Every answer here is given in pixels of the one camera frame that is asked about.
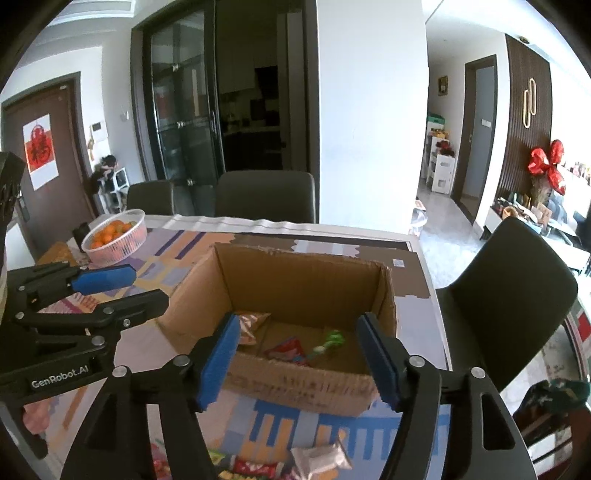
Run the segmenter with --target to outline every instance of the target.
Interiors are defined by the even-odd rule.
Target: red balloon
[[[542,175],[545,171],[550,168],[550,162],[546,156],[546,152],[537,147],[531,151],[530,163],[527,165],[527,169],[532,175]]]
[[[564,155],[564,145],[560,140],[554,140],[550,144],[550,163],[558,165],[562,161],[562,155]]]
[[[556,167],[551,167],[548,170],[548,180],[550,182],[550,186],[558,193],[561,195],[566,193],[566,181]]]

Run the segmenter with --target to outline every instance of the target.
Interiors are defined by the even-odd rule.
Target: wooden slat wall
[[[550,64],[536,52],[506,35],[509,53],[511,93],[509,103],[509,130],[505,158],[497,196],[506,198],[510,192],[530,194],[531,180],[527,171],[530,151],[534,147],[550,147],[552,125],[552,85]],[[537,85],[537,114],[531,117],[531,126],[523,126],[523,92],[530,78]]]

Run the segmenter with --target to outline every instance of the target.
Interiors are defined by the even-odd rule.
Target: white plastic basket
[[[94,227],[90,233],[84,237],[84,240],[82,240],[82,250],[88,254],[90,261],[97,267],[108,267],[125,260],[146,241],[148,230],[146,229],[144,218],[144,211],[139,209],[127,210],[126,212],[118,213],[117,215],[108,218]],[[95,234],[114,220],[121,220],[123,223],[136,223],[132,228],[126,231],[118,239],[113,240],[110,244],[91,249],[90,246]]]

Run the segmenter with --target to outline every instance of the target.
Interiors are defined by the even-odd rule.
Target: fruit basket
[[[121,262],[145,242],[148,231],[143,210],[127,210],[98,224],[82,240],[82,250],[97,267]]]

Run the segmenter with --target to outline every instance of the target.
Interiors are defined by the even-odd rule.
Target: wooden door
[[[27,162],[17,213],[36,258],[96,217],[74,135],[73,92],[73,82],[65,82],[28,95],[3,112],[3,148]]]

